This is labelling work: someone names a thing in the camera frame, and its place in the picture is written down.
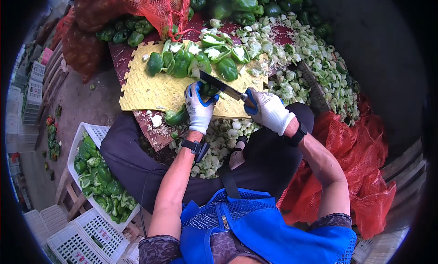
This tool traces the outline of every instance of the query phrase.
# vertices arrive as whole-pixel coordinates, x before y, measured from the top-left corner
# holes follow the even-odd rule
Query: pink crate
[[[53,54],[53,51],[46,47],[44,49],[44,54],[42,55],[41,64],[46,65],[47,62],[49,62],[49,59],[52,56],[52,54]]]

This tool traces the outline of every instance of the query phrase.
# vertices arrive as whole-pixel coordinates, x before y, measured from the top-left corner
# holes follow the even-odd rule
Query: knife handle
[[[247,98],[245,99],[245,104],[246,104],[249,108],[253,108],[253,109],[255,109],[255,105],[254,105],[254,103],[249,99],[249,97],[247,97]]]

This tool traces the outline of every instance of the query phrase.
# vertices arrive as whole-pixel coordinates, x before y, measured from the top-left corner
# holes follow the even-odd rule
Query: yellow foam mat
[[[164,42],[153,44],[154,42],[140,43],[137,50],[132,52],[134,59],[128,63],[129,72],[125,73],[126,84],[122,86],[123,97],[120,97],[120,106],[124,111],[133,110],[160,110],[166,111],[169,109],[178,110],[184,103],[184,90],[186,87],[195,82],[194,78],[177,79],[172,75],[166,75],[164,72],[151,77],[146,71],[146,63],[142,58],[145,54],[152,52],[161,53]],[[267,61],[267,56],[261,55],[261,61]],[[263,83],[268,82],[267,76],[255,77],[246,72],[246,69],[251,69],[259,61],[251,61],[246,65],[244,74],[232,82],[227,82],[228,85],[235,88],[239,92],[252,86],[257,91],[263,90]],[[212,64],[211,75],[218,77],[215,65]],[[245,113],[243,102],[237,101],[227,95],[220,98],[216,103],[213,111],[215,118],[249,118]]]

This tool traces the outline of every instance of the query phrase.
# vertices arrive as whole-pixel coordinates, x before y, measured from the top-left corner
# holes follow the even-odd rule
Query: hand
[[[186,98],[187,112],[190,116],[189,130],[198,131],[205,135],[213,114],[214,104],[219,100],[219,95],[216,94],[204,103],[199,95],[201,85],[202,82],[196,81],[187,86],[184,97]]]
[[[289,113],[283,106],[281,99],[272,93],[257,92],[252,87],[249,87],[246,93],[254,103],[255,109],[244,105],[245,112],[256,123],[262,124],[282,136],[295,114]]]

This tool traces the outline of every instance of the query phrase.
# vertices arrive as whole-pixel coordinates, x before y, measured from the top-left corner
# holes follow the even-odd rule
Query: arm
[[[204,103],[199,95],[199,87],[202,83],[190,84],[184,92],[186,108],[190,117],[190,127],[187,140],[200,142],[207,133],[214,103],[219,95],[212,97]],[[148,235],[170,235],[180,239],[181,235],[181,212],[184,193],[190,177],[191,167],[195,155],[191,150],[182,147],[172,165],[164,175],[155,199],[154,213]]]
[[[284,135],[292,137],[298,130],[298,124],[297,118],[293,118],[286,127]],[[298,147],[322,185],[318,217],[332,213],[350,215],[348,183],[336,158],[310,134],[303,137]]]
[[[278,133],[292,137],[298,130],[298,120],[294,113],[283,106],[279,97],[268,92],[257,92],[250,87],[246,91],[256,109],[245,107],[252,119]],[[348,183],[336,158],[312,135],[307,134],[298,144],[304,158],[316,178],[322,184],[321,204],[318,216],[332,213],[350,214]]]
[[[198,131],[189,131],[186,139],[201,141],[203,136]],[[164,175],[155,199],[149,236],[170,235],[180,239],[182,203],[193,161],[194,154],[183,147]]]

